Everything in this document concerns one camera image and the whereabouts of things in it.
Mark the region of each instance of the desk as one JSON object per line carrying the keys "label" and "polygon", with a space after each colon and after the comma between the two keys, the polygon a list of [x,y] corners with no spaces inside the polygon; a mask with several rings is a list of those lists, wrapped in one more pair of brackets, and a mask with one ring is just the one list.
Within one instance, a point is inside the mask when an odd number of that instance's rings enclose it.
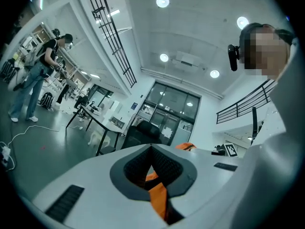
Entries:
{"label": "desk", "polygon": [[117,136],[116,136],[116,139],[115,139],[115,144],[114,144],[114,148],[116,147],[116,144],[118,142],[118,139],[119,139],[119,135],[122,133],[122,130],[118,127],[116,127],[114,124],[110,123],[108,120],[105,120],[104,117],[100,116],[100,115],[96,115],[94,113],[92,113],[90,111],[89,108],[87,108],[86,106],[83,106],[81,105],[80,108],[78,109],[78,111],[76,112],[76,114],[72,117],[72,119],[69,121],[69,123],[67,124],[66,126],[66,129],[68,128],[68,126],[70,125],[70,123],[72,122],[72,120],[75,118],[75,116],[77,116],[77,114],[80,112],[80,110],[83,110],[85,111],[90,117],[91,117],[91,120],[87,126],[87,129],[86,131],[88,130],[90,124],[91,124],[91,121],[94,120],[99,126],[101,126],[105,132],[103,134],[103,137],[101,139],[101,142],[100,142],[100,145],[99,145],[99,148],[97,149],[96,151],[96,154],[95,156],[98,156],[100,154],[100,150],[102,148],[102,144],[104,142],[104,139],[106,137],[106,134],[108,131],[111,131],[111,132],[116,132],[117,133]]}

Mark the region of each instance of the blue jeans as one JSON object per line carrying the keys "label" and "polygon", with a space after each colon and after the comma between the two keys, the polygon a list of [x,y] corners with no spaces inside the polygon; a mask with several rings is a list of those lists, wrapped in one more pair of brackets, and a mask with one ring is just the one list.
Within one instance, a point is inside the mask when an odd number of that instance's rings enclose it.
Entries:
{"label": "blue jeans", "polygon": [[19,90],[15,98],[14,104],[10,108],[9,115],[11,118],[19,118],[23,102],[30,94],[30,91],[32,89],[33,93],[30,97],[30,102],[28,105],[28,110],[25,119],[28,120],[30,117],[34,116],[34,111],[44,80],[44,78],[41,76],[41,73],[43,72],[44,74],[46,74],[48,72],[48,69],[49,68],[43,65],[40,61],[36,62],[36,64],[29,72],[29,76],[24,84],[24,87]]}

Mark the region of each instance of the black table leg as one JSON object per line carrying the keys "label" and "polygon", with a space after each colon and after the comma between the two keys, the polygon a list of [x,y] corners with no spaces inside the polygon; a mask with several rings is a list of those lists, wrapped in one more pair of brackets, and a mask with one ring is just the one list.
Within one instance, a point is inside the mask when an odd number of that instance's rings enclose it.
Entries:
{"label": "black table leg", "polygon": [[89,125],[87,126],[86,131],[88,130],[88,128],[89,128],[89,126],[90,126],[90,124],[91,124],[91,121],[92,121],[92,118],[91,118],[91,120],[90,120],[90,122],[89,122]]}
{"label": "black table leg", "polygon": [[105,137],[106,137],[107,132],[108,132],[108,130],[105,130],[104,135],[103,135],[103,137],[102,137],[102,139],[101,139],[99,148],[97,149],[95,156],[98,156],[98,155],[100,154],[100,150],[101,150],[101,148],[102,148],[102,144],[103,144],[103,142],[104,142],[104,139],[105,139]]}
{"label": "black table leg", "polygon": [[118,132],[117,136],[116,136],[116,139],[115,139],[115,143],[114,143],[114,148],[116,148],[116,144],[118,143],[118,139],[119,139],[119,135],[121,133]]}
{"label": "black table leg", "polygon": [[66,126],[66,129],[68,128],[68,126],[71,124],[72,120],[74,120],[75,116],[77,116],[77,114],[79,113],[79,111],[81,110],[81,108],[78,109],[78,111],[75,113],[75,115],[72,117],[72,119],[69,121],[69,123]]}

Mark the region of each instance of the orange fabric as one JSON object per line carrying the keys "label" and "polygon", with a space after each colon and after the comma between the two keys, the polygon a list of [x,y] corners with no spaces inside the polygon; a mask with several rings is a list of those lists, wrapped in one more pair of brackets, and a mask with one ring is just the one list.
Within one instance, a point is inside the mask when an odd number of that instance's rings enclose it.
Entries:
{"label": "orange fabric", "polygon": [[[190,151],[196,146],[192,143],[182,143],[176,146],[177,149],[183,149],[186,151]],[[146,181],[154,180],[158,178],[157,173],[154,171],[153,173],[146,176]],[[167,190],[166,187],[163,186],[162,182],[150,189],[149,191],[151,197],[151,204],[154,210],[160,215],[160,217],[166,220],[166,196]]]}

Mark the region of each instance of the door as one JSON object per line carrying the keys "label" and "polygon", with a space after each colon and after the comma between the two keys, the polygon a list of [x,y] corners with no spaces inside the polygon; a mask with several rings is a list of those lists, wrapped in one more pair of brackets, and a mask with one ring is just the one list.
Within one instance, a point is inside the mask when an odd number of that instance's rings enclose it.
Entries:
{"label": "door", "polygon": [[159,127],[161,131],[160,140],[164,145],[170,145],[179,125],[180,119],[163,110],[156,109],[150,123]]}

